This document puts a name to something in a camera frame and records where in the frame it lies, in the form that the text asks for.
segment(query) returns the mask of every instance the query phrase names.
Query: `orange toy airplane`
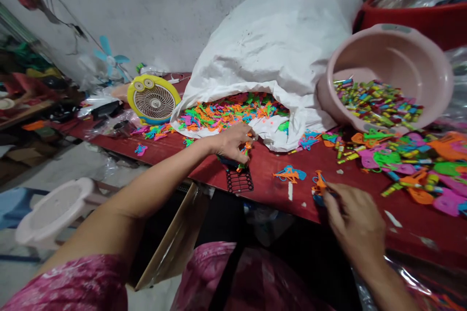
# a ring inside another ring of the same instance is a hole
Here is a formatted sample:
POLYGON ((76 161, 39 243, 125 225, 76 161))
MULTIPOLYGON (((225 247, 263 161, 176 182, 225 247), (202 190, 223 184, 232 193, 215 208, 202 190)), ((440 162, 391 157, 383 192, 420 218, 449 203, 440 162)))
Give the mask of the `orange toy airplane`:
POLYGON ((298 172, 293 172, 291 168, 288 168, 287 171, 284 173, 279 173, 279 174, 272 174, 272 176, 279 177, 282 181, 289 180, 291 183, 297 183, 297 179, 299 178, 298 172))

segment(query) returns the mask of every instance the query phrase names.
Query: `fan grille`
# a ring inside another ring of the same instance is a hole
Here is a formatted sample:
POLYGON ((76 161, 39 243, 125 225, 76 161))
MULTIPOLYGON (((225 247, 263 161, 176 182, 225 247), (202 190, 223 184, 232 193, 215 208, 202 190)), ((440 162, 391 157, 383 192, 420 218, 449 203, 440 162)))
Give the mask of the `fan grille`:
POLYGON ((175 109, 174 96, 169 90, 157 84, 150 89, 135 91, 133 100, 138 111, 150 119, 167 119, 175 109))

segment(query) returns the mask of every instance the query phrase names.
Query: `small desk fan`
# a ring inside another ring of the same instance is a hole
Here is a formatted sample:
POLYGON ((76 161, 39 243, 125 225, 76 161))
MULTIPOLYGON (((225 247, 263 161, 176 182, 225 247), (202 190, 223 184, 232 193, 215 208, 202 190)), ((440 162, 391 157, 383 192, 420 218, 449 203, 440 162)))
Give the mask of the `small desk fan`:
POLYGON ((142 125, 164 124, 181 101, 175 88, 165 79, 144 74, 128 87, 128 103, 140 117, 142 125))

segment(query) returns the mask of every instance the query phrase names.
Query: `red table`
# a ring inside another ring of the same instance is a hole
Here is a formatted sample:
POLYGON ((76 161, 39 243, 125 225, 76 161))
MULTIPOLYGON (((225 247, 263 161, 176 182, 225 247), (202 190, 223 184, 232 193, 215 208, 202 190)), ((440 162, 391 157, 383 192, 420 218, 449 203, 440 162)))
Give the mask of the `red table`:
MULTIPOLYGON (((178 89, 184 89, 186 81, 178 85, 180 86, 175 85, 178 89)), ((86 130, 96 124, 94 121, 81 121, 76 125, 74 123, 77 122, 71 121, 55 127, 62 131, 69 129, 71 136, 83 139, 86 130)), ((169 134, 158 141, 145 140, 141 135, 118 140, 97 136, 91 143, 151 165, 185 147, 183 136, 178 133, 169 134), (134 153, 138 142, 149 147, 142 157, 136 157, 134 153)), ((254 190, 239 193, 240 196, 307 220, 320 222, 323 215, 325 216, 325 210, 317 207, 313 201, 311 187, 314 183, 311 178, 316 175, 316 170, 322 170, 326 181, 358 187, 373 196, 388 225, 389 248, 446 267, 467 269, 467 220, 450 217, 432 206, 417 204, 404 191, 394 192, 386 198, 381 197, 380 193, 391 184, 391 180, 383 174, 363 173, 357 166, 358 159, 338 165, 336 152, 326 148, 322 142, 313 145, 311 151, 291 155, 275 154, 261 142, 256 142, 250 155, 254 190), (288 199, 288 183, 272 176, 272 173, 282 170, 286 165, 292 165, 307 173, 304 181, 298 180, 298 184, 293 185, 292 201, 288 199), (336 173, 339 169, 342 169, 344 174, 336 173), (384 213, 385 210, 393 214, 403 228, 395 228, 384 213)), ((189 177, 227 190, 226 173, 215 156, 203 161, 189 177)))

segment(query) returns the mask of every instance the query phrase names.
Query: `hand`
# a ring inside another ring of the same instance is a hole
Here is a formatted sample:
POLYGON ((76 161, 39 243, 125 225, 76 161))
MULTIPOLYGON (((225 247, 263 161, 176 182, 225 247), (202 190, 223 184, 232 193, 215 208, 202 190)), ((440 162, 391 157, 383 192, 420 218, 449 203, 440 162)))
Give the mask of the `hand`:
POLYGON ((324 203, 329 223, 353 266, 363 278, 384 270, 386 223, 372 197, 347 185, 326 184, 339 195, 343 209, 341 214, 338 201, 326 191, 324 203))
POLYGON ((246 142, 253 144, 253 139, 247 136, 249 132, 253 132, 251 126, 240 122, 218 135, 207 137, 206 140, 209 140, 213 154, 245 164, 250 158, 241 153, 238 147, 246 142))

